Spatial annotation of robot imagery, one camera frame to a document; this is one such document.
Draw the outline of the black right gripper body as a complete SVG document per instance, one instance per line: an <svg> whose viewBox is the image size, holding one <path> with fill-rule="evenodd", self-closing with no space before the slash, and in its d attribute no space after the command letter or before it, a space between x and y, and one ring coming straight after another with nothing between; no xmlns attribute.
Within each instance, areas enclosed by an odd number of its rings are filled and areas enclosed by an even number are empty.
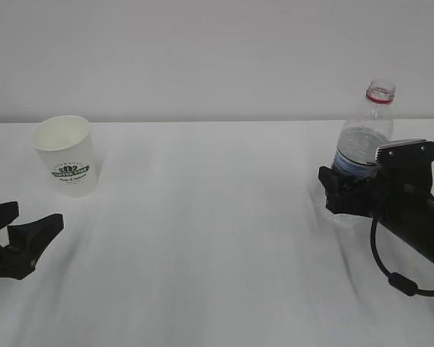
<svg viewBox="0 0 434 347"><path fill-rule="evenodd" d="M378 224L395 235L434 235L432 164L413 168L385 168L372 177L376 208L370 233Z"/></svg>

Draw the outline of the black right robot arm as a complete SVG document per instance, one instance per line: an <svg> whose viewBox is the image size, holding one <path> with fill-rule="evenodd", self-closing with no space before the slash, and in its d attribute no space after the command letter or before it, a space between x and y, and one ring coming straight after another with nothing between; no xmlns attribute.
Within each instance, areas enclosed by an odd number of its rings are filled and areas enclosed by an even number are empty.
<svg viewBox="0 0 434 347"><path fill-rule="evenodd" d="M388 283L407 296L434 297L434 289L421 289L407 277L391 272L378 254L377 227L383 226L434 264L434 197L430 165L389 168L356 179L325 166L318 170L325 189L326 207L335 215L371 218L370 248Z"/></svg>

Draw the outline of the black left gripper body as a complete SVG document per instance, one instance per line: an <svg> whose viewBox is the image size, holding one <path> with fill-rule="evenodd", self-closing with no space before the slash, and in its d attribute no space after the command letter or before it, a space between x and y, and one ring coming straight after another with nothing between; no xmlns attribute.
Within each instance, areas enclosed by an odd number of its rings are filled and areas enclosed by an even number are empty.
<svg viewBox="0 0 434 347"><path fill-rule="evenodd" d="M12 238L0 244L0 278L22 280L35 271L35 255L30 237Z"/></svg>

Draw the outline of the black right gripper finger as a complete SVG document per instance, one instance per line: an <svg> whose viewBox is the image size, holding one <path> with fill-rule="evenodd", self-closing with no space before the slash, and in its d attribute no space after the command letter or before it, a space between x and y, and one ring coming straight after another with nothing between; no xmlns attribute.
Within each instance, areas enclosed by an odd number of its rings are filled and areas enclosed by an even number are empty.
<svg viewBox="0 0 434 347"><path fill-rule="evenodd" d="M358 179L326 166L318 169L318 179L325 190L326 208L333 214L373 215L377 205L374 179Z"/></svg>

